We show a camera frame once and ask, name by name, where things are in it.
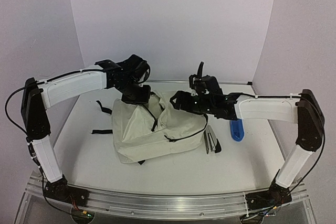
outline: black cable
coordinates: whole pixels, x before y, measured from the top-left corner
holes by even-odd
[[[57,80],[59,78],[62,78],[62,77],[65,77],[65,76],[69,76],[69,75],[75,74],[75,73],[82,73],[82,72],[103,72],[103,73],[105,73],[106,71],[103,70],[103,69],[82,69],[82,70],[76,70],[76,71],[72,71],[72,72],[69,72],[69,73],[61,74],[61,75],[56,76],[56,77],[52,77],[52,78],[48,79],[47,82],[55,81],[55,80]]]

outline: wire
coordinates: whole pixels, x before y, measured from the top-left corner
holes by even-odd
[[[23,129],[20,125],[18,125],[16,122],[14,122],[14,120],[9,116],[9,114],[8,114],[8,104],[9,104],[9,101],[11,100],[11,98],[12,98],[15,94],[17,94],[18,92],[20,92],[20,91],[22,91],[22,90],[25,90],[25,89],[28,89],[28,88],[30,88],[30,87],[32,87],[32,86],[35,86],[35,85],[39,85],[39,84],[42,84],[42,82],[32,83],[32,84],[29,84],[29,85],[27,85],[27,86],[24,86],[24,87],[22,87],[22,88],[19,88],[19,89],[15,90],[13,93],[11,93],[11,94],[9,95],[9,97],[7,98],[6,103],[5,103],[5,114],[6,114],[6,117],[8,118],[8,120],[9,120],[11,123],[13,123],[13,124],[14,124],[16,127],[18,127],[21,131],[23,131],[23,133],[25,133],[27,136],[28,136],[28,133],[26,132],[26,130]]]
[[[61,75],[56,76],[56,77],[52,77],[52,78],[48,79],[47,82],[55,81],[59,78],[69,76],[69,75],[75,74],[75,73],[82,73],[82,72],[103,72],[103,73],[106,73],[106,71],[103,70],[103,69],[82,69],[82,70],[76,70],[76,71],[64,73],[64,74],[61,74]]]

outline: cable tie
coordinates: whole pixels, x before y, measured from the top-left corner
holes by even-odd
[[[245,192],[243,192],[244,195],[244,202],[245,202],[245,209],[246,209],[246,217],[248,217],[248,207],[247,207],[247,201],[246,201],[246,197],[245,197]]]

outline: white wall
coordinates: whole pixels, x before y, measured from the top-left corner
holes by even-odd
[[[151,79],[204,72],[251,81],[273,0],[71,0],[86,66],[131,54],[147,59]]]
[[[321,105],[326,120],[326,148],[306,179],[319,224],[336,223],[335,81],[336,0],[274,0],[254,86],[262,94],[309,88]],[[296,140],[297,127],[285,123],[276,123],[275,127],[288,153]]]
[[[0,0],[0,104],[27,78],[46,78],[83,66],[70,0]],[[22,94],[9,112],[22,123]],[[74,101],[49,111],[52,138]],[[25,136],[0,112],[0,223],[12,223],[34,163]]]

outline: white backdrop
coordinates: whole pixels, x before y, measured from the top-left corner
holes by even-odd
[[[86,66],[148,60],[151,79],[186,80],[205,61],[218,80],[253,79],[273,0],[71,0]]]

